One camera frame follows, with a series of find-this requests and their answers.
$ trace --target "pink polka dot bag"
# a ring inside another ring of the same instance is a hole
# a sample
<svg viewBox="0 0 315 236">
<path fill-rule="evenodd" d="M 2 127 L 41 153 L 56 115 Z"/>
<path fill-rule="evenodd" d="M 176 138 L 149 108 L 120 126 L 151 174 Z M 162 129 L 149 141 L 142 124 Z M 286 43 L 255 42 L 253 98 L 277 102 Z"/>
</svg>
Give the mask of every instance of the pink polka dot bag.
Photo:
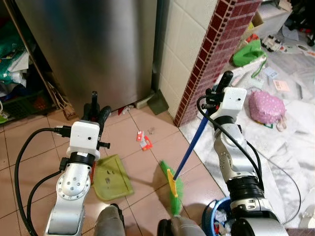
<svg viewBox="0 0 315 236">
<path fill-rule="evenodd" d="M 284 102 L 264 91 L 254 91 L 250 95 L 249 107 L 252 119 L 263 124 L 281 121 L 285 115 Z"/>
</svg>

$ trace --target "blue broom handle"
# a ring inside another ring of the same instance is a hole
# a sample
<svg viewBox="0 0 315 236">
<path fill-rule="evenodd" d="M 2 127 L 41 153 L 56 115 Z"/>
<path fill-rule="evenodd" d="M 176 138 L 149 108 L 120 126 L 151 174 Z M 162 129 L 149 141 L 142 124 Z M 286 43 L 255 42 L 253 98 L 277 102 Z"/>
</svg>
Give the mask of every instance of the blue broom handle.
<svg viewBox="0 0 315 236">
<path fill-rule="evenodd" d="M 186 161 L 188 160 L 190 154 L 192 153 L 194 147 L 196 146 L 196 143 L 197 141 L 199 140 L 203 130 L 205 129 L 206 125 L 207 125 L 207 122 L 208 122 L 208 119 L 207 118 L 202 118 L 201 122 L 200 122 L 200 125 L 195 133 L 195 136 L 193 137 L 183 159 L 182 159 L 182 162 L 181 164 L 179 165 L 174 177 L 173 177 L 173 180 L 175 181 L 177 179 L 177 177 L 179 176 L 179 173 L 181 172 L 182 168 L 184 167 Z"/>
</svg>

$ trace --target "green dustpan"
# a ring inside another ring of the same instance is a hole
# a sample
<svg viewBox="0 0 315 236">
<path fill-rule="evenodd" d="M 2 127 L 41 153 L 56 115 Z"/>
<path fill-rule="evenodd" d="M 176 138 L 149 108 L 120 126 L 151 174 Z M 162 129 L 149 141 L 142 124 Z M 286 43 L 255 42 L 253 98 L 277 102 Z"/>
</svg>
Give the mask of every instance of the green dustpan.
<svg viewBox="0 0 315 236">
<path fill-rule="evenodd" d="M 96 163 L 93 187 L 103 201 L 133 193 L 129 177 L 118 155 L 108 156 Z"/>
</svg>

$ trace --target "stainless steel refrigerator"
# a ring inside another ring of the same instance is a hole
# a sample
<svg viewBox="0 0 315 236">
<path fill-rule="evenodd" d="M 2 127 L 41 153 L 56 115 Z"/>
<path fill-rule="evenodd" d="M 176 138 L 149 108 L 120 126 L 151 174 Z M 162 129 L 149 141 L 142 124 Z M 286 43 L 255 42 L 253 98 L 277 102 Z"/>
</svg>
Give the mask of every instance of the stainless steel refrigerator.
<svg viewBox="0 0 315 236">
<path fill-rule="evenodd" d="M 16 0 L 79 115 L 98 92 L 117 109 L 150 94 L 157 0 Z"/>
</svg>

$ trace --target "red brick pillar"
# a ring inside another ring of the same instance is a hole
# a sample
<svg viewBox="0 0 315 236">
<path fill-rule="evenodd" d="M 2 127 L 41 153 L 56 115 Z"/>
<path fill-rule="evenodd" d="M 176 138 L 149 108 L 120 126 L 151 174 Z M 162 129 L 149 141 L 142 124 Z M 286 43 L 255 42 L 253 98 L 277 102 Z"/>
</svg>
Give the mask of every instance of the red brick pillar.
<svg viewBox="0 0 315 236">
<path fill-rule="evenodd" d="M 260 3 L 261 0 L 218 1 L 177 110 L 176 126 L 195 118 L 197 99 L 216 82 Z"/>
</svg>

